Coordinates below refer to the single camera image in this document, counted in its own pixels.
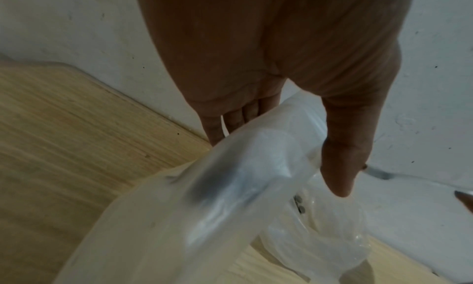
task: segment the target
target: wooden table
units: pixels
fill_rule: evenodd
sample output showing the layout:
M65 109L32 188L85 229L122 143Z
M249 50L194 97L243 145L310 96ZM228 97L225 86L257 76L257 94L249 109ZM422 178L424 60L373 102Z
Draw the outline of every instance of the wooden table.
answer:
M0 67L0 283L50 283L117 196L209 144L74 68ZM372 239L341 284L446 284ZM219 284L306 283L256 243Z

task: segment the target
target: brown object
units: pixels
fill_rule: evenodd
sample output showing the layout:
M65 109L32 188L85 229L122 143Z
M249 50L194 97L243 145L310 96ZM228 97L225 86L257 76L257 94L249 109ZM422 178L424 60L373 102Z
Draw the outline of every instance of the brown object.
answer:
M64 65L0 67L0 283L51 283L102 211L140 179L203 156L203 139ZM372 240L342 284L445 284ZM249 247L220 284L306 283Z

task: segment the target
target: wooden board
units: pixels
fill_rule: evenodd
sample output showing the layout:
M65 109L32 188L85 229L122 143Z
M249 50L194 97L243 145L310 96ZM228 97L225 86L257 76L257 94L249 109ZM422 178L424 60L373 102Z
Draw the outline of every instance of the wooden board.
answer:
M50 283L112 200L208 150L203 139L73 68L3 64L0 283ZM372 244L368 262L341 284L448 283ZM256 248L218 283L306 283Z

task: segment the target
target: wall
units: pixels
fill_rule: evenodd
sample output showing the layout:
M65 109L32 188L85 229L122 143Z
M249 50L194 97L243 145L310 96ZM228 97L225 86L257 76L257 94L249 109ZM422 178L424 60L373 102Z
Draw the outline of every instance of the wall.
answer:
M472 17L472 0L414 0L401 34L403 67L382 114L372 163L473 188ZM0 0L0 53L74 65L201 131L166 73L135 0ZM289 86L285 95L293 91ZM361 178L355 193L374 234L454 280L473 280L473 244L465 233L473 231L473 222L450 208L453 200L443 202L446 195L431 189L411 194L409 185L381 188L370 181ZM409 213L417 215L404 224ZM424 232L406 226L419 224Z

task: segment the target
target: plastic bag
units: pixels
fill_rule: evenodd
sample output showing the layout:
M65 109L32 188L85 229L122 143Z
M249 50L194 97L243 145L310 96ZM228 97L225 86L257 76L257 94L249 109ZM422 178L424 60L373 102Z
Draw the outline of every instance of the plastic bag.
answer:
M364 212L352 197L332 194L314 176L261 234L283 265L316 283L338 284L370 252Z
M319 104L300 92L114 201L54 283L211 283L317 173Z

